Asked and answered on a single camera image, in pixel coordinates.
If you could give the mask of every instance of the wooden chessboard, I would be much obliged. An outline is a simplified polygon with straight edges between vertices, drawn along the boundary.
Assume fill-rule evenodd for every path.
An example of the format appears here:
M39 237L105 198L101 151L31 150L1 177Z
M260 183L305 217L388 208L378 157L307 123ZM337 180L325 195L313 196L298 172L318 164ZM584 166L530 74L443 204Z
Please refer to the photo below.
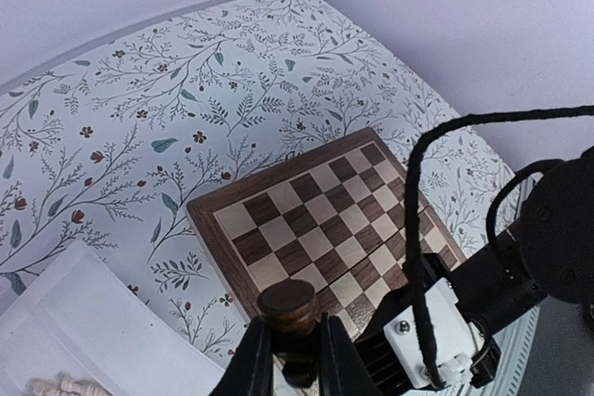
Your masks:
M364 129L190 201L189 216L249 317L286 278L314 285L322 310L360 333L403 286L405 169ZM421 246L448 267L462 251L420 198Z

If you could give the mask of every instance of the brown flower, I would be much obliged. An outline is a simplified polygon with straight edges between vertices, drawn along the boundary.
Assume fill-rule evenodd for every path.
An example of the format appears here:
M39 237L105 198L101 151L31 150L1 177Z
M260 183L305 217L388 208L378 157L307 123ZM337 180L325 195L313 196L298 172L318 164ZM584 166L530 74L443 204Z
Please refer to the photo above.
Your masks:
M85 138L90 138L92 133L93 129L90 126L83 127L83 130L80 132L80 134Z
M226 293L224 297L219 299L219 302L224 303L226 307L228 307L231 303L233 303L233 296Z
M74 224L81 224L83 222L84 212L81 210L76 210L72 213L71 220Z
M202 144L206 141L206 135L202 132L196 132L192 136L194 136L194 142L198 144Z
M27 207L27 200L23 197L15 200L15 209L17 211L23 211Z
M96 150L91 154L91 161L93 161L95 164L100 163L104 158L105 157L99 150Z

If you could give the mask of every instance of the chessboard border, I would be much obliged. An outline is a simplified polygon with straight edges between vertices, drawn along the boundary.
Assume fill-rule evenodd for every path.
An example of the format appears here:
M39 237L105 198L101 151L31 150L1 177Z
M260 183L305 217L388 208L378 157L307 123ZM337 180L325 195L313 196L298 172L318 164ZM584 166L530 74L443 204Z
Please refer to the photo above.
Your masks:
M202 197L194 198L187 204L187 214L190 221L206 245L206 249L214 261L217 273L222 276L224 283L227 283L231 288L248 317L252 318L259 314L256 301L260 290L252 282L249 271L246 270L232 243L216 221L214 214L231 204L261 193L274 185L309 171L321 163L333 160L368 143L375 143L384 157L396 168L398 174L406 180L407 172L392 151L373 129L365 128L329 142L324 146L316 147L264 171L242 178L236 183L216 189ZM429 205L429 201L422 194L420 194L419 212L421 211L429 211L435 224L444 234L452 252L462 262L465 259L464 254L462 254L458 244ZM211 250L208 249L209 246L218 246L220 249ZM222 264L225 266L224 274L220 266Z

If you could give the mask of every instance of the floral pattern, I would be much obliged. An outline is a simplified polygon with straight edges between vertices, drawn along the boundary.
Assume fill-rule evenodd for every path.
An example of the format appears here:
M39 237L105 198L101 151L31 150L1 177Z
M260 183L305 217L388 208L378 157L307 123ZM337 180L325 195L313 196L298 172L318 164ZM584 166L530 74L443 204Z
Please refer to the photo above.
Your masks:
M321 0L239 0L168 19L0 101L0 286L18 294L75 239L226 365L244 330L187 220L197 195L363 127L407 162L457 113ZM512 172L472 130L435 142L421 189L468 254ZM513 200L501 212L513 215Z

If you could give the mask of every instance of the gray floor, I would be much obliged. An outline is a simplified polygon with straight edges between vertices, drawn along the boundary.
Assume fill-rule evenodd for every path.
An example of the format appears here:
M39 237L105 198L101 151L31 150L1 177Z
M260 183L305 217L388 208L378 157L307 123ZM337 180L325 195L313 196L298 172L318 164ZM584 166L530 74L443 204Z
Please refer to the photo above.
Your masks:
M594 396L594 334L582 308L551 298L540 308L520 396Z

